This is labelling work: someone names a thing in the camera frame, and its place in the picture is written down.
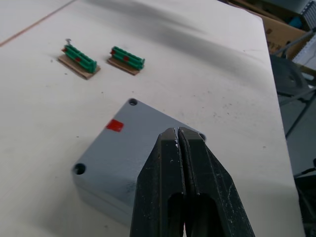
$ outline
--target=screw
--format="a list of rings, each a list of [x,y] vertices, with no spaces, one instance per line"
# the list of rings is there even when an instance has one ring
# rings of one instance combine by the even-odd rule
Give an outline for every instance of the screw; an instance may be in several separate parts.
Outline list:
[[[66,42],[68,45],[71,45],[70,41],[71,41],[71,39],[66,39]]]

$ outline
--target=red marking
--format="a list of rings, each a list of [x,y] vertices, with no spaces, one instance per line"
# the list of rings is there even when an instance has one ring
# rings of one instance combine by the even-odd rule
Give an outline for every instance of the red marking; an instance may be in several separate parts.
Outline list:
[[[123,127],[124,127],[124,123],[119,122],[115,119],[111,120],[106,126],[107,129],[113,130],[115,132],[121,132]]]

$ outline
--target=cardboard box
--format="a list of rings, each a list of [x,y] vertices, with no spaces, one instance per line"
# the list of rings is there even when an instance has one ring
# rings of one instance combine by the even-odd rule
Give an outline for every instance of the cardboard box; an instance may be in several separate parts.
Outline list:
[[[229,2],[233,3],[234,5],[237,5],[237,6],[241,6],[243,9],[247,9],[247,10],[250,10],[250,11],[253,11],[253,12],[256,12],[256,13],[259,13],[261,15],[264,15],[264,16],[267,16],[271,19],[274,19],[274,20],[277,20],[277,21],[280,21],[280,22],[285,22],[283,21],[282,19],[280,19],[279,17],[255,6],[255,5],[252,5],[248,2],[246,2],[245,0],[229,0]]]
[[[279,19],[283,20],[284,22],[290,22],[290,20],[293,17],[299,17],[301,22],[302,22],[302,27],[300,29],[304,30],[304,31],[309,31],[310,28],[306,22],[306,20],[304,19],[304,17],[297,13],[297,12],[293,12],[290,11],[288,9],[285,9],[283,7],[274,5],[270,2],[264,2],[264,1],[259,1],[261,3],[262,9],[265,12],[269,12],[272,15],[274,15],[275,17],[278,17]]]
[[[243,7],[237,6],[233,3],[229,3],[229,5],[244,9]],[[259,13],[253,12],[249,9],[244,9],[244,10],[262,18],[265,32],[266,32],[266,39],[267,39],[269,53],[276,52],[277,50],[286,46],[289,42],[299,38],[300,36],[306,33],[303,30],[294,28],[280,21],[271,19]],[[306,38],[303,41],[290,47],[286,53],[287,57],[289,59],[293,59],[295,55],[304,47],[304,45],[309,39],[310,38]]]

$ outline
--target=black chair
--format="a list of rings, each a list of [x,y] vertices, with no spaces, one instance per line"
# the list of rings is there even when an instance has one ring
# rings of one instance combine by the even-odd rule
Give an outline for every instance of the black chair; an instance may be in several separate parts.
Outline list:
[[[270,55],[270,60],[277,94],[289,97],[286,100],[280,101],[279,105],[283,106],[294,100],[300,100],[306,104],[285,134],[287,139],[316,99],[316,86],[312,89],[309,88],[298,66],[292,61],[274,55]]]

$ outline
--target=chair leg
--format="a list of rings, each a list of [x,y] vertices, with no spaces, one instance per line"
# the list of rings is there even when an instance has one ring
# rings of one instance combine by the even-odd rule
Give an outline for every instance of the chair leg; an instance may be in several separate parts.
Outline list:
[[[303,118],[303,116],[305,115],[305,113],[308,111],[308,109],[310,108],[310,106],[312,105],[313,101],[316,99],[316,92],[314,92],[313,96],[311,97],[311,99],[309,100],[309,102],[306,104],[306,106],[304,107],[304,109],[301,111],[301,113],[299,114],[299,116],[297,117],[297,119],[295,120],[295,122],[292,124],[292,126],[290,127],[290,129],[287,131],[285,138],[288,139],[289,135],[293,132],[294,128],[297,126],[297,124],[301,121],[301,119]]]

